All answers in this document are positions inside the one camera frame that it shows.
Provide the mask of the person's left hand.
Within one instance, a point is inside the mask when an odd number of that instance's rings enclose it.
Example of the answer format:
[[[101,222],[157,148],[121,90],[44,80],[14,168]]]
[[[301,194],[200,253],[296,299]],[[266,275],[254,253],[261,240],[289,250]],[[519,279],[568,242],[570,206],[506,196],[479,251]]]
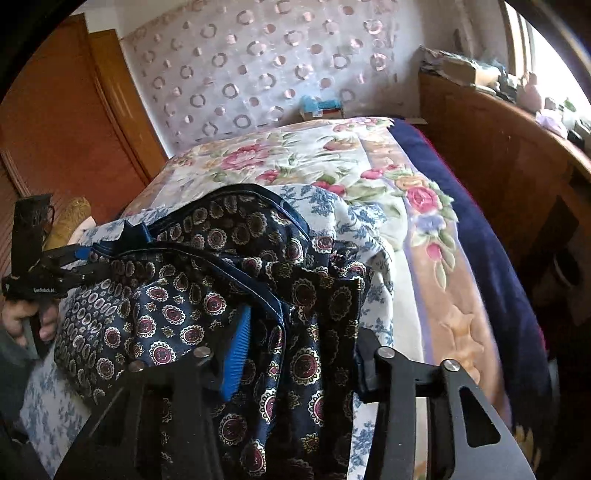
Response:
[[[6,301],[2,309],[2,325],[8,335],[21,347],[28,345],[24,323],[36,314],[40,314],[39,338],[43,342],[51,341],[56,334],[59,321],[59,304],[49,302],[39,306],[27,301]]]

